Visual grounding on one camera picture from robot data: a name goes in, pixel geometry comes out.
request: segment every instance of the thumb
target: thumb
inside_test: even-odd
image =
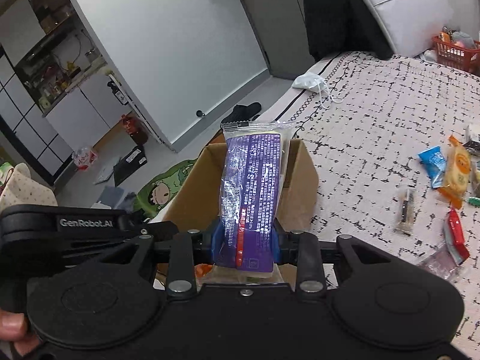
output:
[[[27,332],[27,322],[23,314],[0,310],[0,340],[17,341]]]

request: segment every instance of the small bottle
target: small bottle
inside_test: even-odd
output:
[[[140,120],[135,116],[122,115],[122,125],[128,135],[137,145],[145,145],[148,141],[148,135],[143,130]]]
[[[110,80],[107,83],[107,86],[112,90],[113,95],[118,99],[118,101],[122,104],[126,104],[127,101],[125,99],[125,96],[123,95],[122,91],[118,88],[117,84],[113,82],[113,80]]]

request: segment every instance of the purple packaging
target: purple packaging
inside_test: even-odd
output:
[[[220,195],[223,242],[215,263],[243,271],[273,271],[272,223],[278,201],[280,134],[240,135],[226,140]]]

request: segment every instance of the red bottle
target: red bottle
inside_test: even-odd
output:
[[[137,145],[144,145],[148,141],[148,135],[136,116],[122,115],[121,121],[123,128]]]

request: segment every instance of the human hand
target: human hand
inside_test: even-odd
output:
[[[28,323],[23,314],[0,310],[0,340],[13,341],[19,355],[25,356],[40,343],[33,333],[27,333]]]

